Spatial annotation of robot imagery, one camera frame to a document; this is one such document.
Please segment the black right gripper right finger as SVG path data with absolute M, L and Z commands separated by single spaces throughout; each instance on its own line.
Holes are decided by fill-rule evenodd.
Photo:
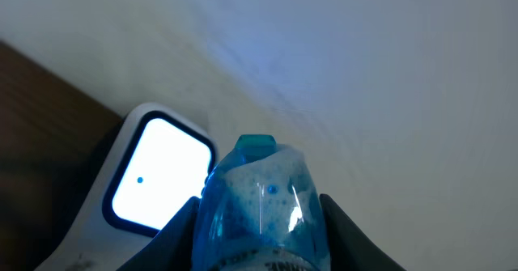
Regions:
M 327 194 L 319 196 L 332 271 L 405 271 L 378 248 Z

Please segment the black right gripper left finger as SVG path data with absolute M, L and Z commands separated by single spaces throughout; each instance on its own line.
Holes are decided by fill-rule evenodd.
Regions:
M 191 197 L 140 252 L 117 271 L 190 271 L 200 199 Z

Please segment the teal mouthwash bottle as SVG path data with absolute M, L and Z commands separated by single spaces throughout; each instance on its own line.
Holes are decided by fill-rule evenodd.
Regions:
M 300 151 L 271 135 L 238 138 L 206 182 L 192 268 L 331 268 L 323 211 Z

